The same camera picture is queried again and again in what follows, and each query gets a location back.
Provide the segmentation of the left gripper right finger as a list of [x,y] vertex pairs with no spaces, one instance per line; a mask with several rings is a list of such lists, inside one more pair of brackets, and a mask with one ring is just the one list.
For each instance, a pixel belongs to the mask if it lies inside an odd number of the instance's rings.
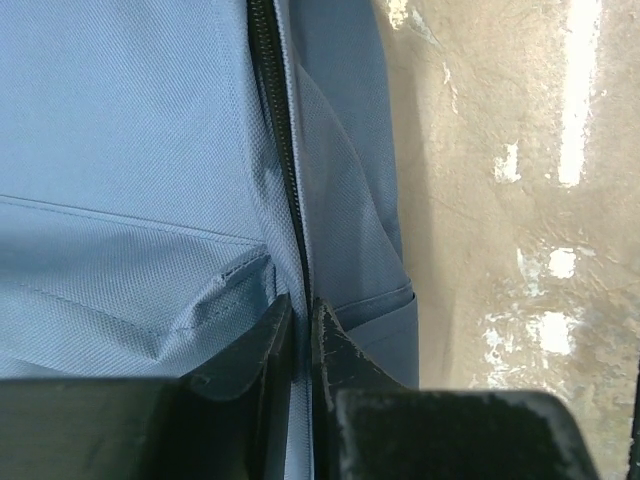
[[311,329],[318,479],[596,479],[556,397],[527,390],[417,390],[384,372],[315,302]]

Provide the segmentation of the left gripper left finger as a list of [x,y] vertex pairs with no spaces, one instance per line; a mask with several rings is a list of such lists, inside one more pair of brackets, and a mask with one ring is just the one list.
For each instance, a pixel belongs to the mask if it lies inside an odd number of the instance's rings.
[[278,297],[247,332],[178,379],[1,385],[5,479],[280,479],[293,310]]

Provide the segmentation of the blue student backpack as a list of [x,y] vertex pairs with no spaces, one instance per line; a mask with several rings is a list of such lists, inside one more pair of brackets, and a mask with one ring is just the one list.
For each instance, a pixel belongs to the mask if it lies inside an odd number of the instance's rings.
[[1,5],[1,374],[181,376],[280,294],[285,475],[313,477],[310,305],[419,378],[369,1]]

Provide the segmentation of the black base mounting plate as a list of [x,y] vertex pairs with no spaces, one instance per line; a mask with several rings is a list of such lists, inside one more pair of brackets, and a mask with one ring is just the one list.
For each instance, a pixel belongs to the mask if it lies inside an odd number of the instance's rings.
[[636,380],[633,420],[629,447],[627,480],[640,479],[640,372]]

